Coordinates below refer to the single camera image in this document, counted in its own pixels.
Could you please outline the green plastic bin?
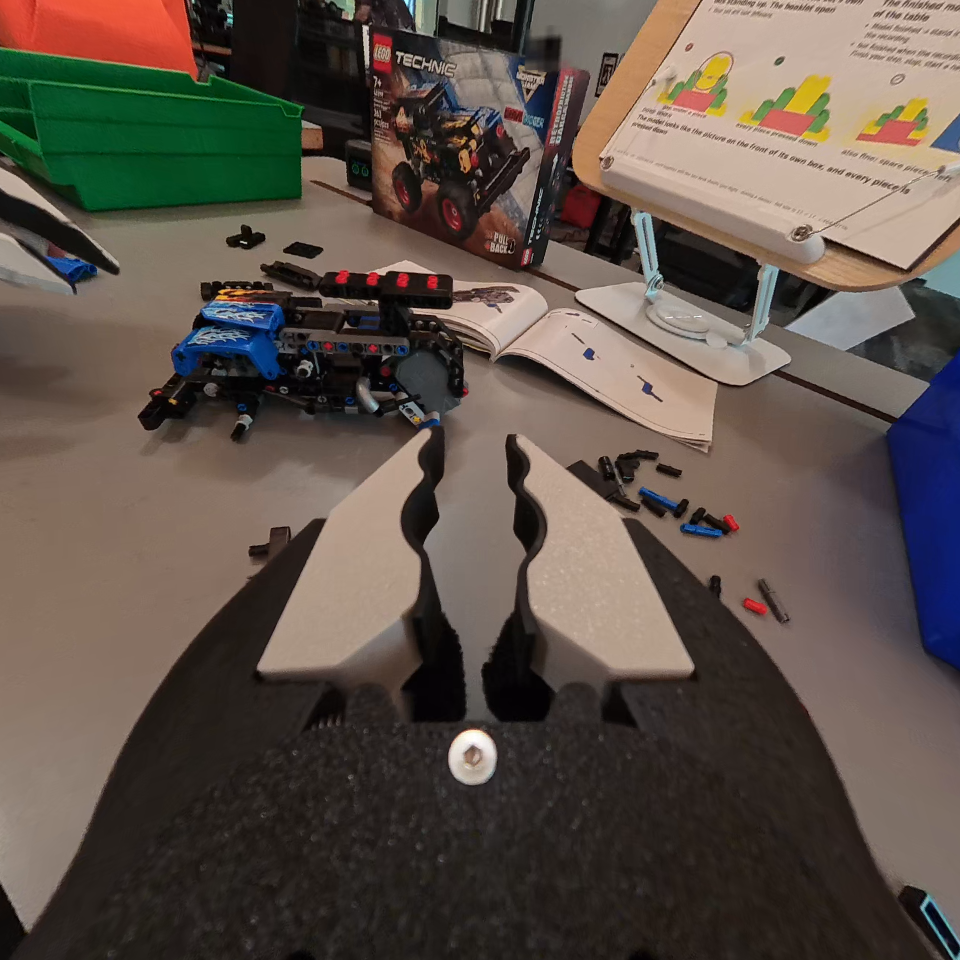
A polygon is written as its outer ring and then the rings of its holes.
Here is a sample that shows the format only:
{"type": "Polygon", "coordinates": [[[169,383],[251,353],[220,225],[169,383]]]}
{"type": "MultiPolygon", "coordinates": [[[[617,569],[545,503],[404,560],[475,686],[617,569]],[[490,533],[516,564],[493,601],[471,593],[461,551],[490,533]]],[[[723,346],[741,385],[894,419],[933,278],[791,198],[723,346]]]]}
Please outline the green plastic bin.
{"type": "Polygon", "coordinates": [[[303,110],[218,77],[1,52],[2,154],[87,211],[299,198],[303,110]]]}

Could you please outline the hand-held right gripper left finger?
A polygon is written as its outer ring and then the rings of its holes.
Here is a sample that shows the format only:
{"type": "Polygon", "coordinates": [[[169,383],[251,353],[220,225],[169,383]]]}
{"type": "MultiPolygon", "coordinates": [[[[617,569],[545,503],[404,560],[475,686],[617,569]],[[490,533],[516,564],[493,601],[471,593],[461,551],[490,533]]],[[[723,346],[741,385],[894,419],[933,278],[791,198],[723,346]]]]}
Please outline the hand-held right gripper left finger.
{"type": "Polygon", "coordinates": [[[421,429],[323,523],[256,671],[265,682],[384,690],[415,722],[465,718],[463,651],[426,553],[444,477],[441,426],[421,429]]]}

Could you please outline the blue storage bin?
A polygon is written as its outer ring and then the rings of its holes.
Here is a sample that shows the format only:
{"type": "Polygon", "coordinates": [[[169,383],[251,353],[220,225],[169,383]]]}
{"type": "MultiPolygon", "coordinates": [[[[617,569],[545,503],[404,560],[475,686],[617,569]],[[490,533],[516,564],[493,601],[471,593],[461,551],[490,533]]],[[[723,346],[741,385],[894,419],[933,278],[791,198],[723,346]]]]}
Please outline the blue storage bin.
{"type": "Polygon", "coordinates": [[[959,667],[959,358],[886,434],[925,651],[959,667]]]}

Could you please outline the black device with cyan edge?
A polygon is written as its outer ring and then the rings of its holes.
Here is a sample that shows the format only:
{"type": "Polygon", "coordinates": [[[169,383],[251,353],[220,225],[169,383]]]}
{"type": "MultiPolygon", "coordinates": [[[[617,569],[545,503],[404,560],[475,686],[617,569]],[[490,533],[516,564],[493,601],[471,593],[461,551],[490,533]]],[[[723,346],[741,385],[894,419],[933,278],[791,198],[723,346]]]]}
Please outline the black device with cyan edge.
{"type": "Polygon", "coordinates": [[[929,892],[904,885],[897,900],[940,958],[959,959],[959,934],[929,892]]]}

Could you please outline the orange plastic bin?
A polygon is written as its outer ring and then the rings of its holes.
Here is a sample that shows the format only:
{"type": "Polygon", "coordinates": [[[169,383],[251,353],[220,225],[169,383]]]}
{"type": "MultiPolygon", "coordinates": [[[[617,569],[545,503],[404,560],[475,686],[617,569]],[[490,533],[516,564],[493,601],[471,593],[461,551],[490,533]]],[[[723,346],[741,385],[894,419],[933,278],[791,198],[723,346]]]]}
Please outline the orange plastic bin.
{"type": "Polygon", "coordinates": [[[1,45],[198,76],[184,1],[2,1],[1,45]]]}

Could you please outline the lego instruction booklet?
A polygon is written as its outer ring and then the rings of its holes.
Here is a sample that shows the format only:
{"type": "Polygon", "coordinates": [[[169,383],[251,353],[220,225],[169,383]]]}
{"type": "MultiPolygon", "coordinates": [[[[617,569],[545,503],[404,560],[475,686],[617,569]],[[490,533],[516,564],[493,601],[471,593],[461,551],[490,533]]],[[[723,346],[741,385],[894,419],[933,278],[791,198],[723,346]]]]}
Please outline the lego instruction booklet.
{"type": "Polygon", "coordinates": [[[627,420],[694,450],[714,440],[717,385],[676,366],[599,318],[549,309],[545,297],[515,280],[452,281],[448,309],[436,314],[461,343],[490,362],[530,361],[627,420]]]}

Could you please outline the pile of small lego pins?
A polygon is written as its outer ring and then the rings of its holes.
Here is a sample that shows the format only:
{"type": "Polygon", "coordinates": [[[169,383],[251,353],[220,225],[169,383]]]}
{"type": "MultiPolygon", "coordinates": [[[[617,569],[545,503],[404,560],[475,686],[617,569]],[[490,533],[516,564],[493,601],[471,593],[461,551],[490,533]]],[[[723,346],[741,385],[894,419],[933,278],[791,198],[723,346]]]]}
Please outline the pile of small lego pins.
{"type": "MultiPolygon", "coordinates": [[[[649,486],[640,485],[630,491],[628,485],[638,479],[643,464],[654,466],[654,472],[661,476],[682,478],[683,471],[678,466],[663,462],[657,451],[647,449],[628,451],[615,458],[604,455],[595,466],[577,460],[566,469],[612,506],[631,514],[645,511],[658,519],[673,519],[678,523],[679,533],[686,538],[720,542],[740,531],[741,526],[732,513],[716,514],[704,505],[691,509],[689,498],[672,497],[649,486]]],[[[719,574],[711,574],[705,586],[717,600],[723,598],[724,582],[719,574]]],[[[748,594],[740,601],[744,611],[758,618],[772,617],[782,626],[791,622],[784,602],[768,579],[758,578],[753,593],[756,596],[748,594]]]]}

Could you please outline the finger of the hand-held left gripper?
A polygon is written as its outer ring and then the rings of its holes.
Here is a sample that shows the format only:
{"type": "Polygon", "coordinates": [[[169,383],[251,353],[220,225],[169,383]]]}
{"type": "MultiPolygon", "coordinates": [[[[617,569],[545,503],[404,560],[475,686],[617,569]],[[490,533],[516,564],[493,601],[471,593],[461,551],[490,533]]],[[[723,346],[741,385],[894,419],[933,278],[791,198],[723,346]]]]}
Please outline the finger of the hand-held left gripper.
{"type": "Polygon", "coordinates": [[[2,229],[30,229],[50,241],[50,250],[66,257],[78,258],[94,264],[98,271],[118,276],[121,268],[117,259],[85,232],[66,213],[31,186],[25,179],[5,166],[1,171],[2,229]]]}
{"type": "Polygon", "coordinates": [[[76,286],[47,256],[50,241],[30,228],[1,229],[1,281],[76,295],[76,286]]]}

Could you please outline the blue black lego truck model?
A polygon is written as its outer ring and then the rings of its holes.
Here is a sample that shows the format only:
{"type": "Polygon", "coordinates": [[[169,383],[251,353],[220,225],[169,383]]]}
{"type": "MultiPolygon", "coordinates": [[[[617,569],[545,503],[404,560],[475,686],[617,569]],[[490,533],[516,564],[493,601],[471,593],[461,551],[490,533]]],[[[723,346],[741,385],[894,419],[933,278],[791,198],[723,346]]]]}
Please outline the blue black lego truck model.
{"type": "Polygon", "coordinates": [[[268,399],[309,416],[397,413],[415,429],[438,426],[469,393],[464,346],[438,315],[412,309],[449,309],[452,277],[401,266],[320,276],[318,292],[203,302],[140,426],[183,420],[203,399],[235,407],[235,443],[268,399]]]}

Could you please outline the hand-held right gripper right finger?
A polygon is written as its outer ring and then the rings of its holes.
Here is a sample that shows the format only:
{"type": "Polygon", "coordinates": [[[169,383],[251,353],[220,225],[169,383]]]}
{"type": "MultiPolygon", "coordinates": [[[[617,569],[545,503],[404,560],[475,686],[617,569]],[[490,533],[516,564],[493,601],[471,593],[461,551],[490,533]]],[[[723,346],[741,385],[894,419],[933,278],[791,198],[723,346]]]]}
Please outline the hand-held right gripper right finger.
{"type": "Polygon", "coordinates": [[[484,664],[501,722],[546,718],[562,688],[602,703],[623,684],[687,681],[695,666],[627,520],[529,438],[509,435],[512,531],[523,548],[513,609],[484,664]]]}

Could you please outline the printed instruction sheet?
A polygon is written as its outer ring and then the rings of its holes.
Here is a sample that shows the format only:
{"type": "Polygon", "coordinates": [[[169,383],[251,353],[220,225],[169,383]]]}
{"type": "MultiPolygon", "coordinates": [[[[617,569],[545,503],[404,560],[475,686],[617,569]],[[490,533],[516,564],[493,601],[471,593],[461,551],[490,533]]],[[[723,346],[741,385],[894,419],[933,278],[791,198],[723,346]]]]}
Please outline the printed instruction sheet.
{"type": "Polygon", "coordinates": [[[913,268],[958,224],[958,27],[958,2],[701,2],[602,182],[800,262],[913,268]]]}

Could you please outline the lego set box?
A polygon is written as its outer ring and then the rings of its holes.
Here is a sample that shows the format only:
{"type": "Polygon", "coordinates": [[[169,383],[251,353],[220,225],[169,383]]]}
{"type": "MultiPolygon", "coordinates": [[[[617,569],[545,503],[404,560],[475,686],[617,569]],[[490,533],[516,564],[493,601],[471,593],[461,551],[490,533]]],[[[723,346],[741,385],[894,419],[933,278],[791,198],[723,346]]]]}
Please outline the lego set box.
{"type": "Polygon", "coordinates": [[[539,267],[590,74],[373,27],[372,210],[511,270],[539,267]]]}

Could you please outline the wooden book stand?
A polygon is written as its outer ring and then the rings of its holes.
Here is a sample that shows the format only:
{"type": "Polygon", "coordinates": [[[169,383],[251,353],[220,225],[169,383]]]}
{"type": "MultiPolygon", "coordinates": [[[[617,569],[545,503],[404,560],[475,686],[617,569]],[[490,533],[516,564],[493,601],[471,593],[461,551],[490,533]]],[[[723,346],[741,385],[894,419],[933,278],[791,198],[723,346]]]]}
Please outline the wooden book stand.
{"type": "Polygon", "coordinates": [[[913,268],[901,270],[833,242],[820,246],[812,263],[770,252],[738,236],[704,225],[605,186],[600,155],[652,82],[680,32],[701,2],[656,2],[612,74],[575,140],[574,170],[580,181],[624,204],[631,215],[642,282],[588,289],[577,295],[588,309],[631,335],[669,354],[705,377],[745,386],[786,366],[788,354],[762,340],[779,273],[839,292],[868,292],[899,286],[934,269],[958,252],[958,223],[913,268]],[[696,234],[754,260],[757,292],[750,321],[738,325],[666,292],[657,257],[654,220],[696,234]]]}

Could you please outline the white paper sheet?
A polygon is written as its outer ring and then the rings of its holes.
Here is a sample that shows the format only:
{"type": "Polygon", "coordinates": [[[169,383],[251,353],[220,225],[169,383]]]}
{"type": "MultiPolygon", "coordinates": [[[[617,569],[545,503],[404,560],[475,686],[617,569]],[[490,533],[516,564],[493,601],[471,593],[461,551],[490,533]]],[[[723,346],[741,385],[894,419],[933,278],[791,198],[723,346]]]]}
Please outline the white paper sheet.
{"type": "Polygon", "coordinates": [[[835,292],[786,324],[785,330],[847,352],[916,318],[900,287],[835,292]]]}

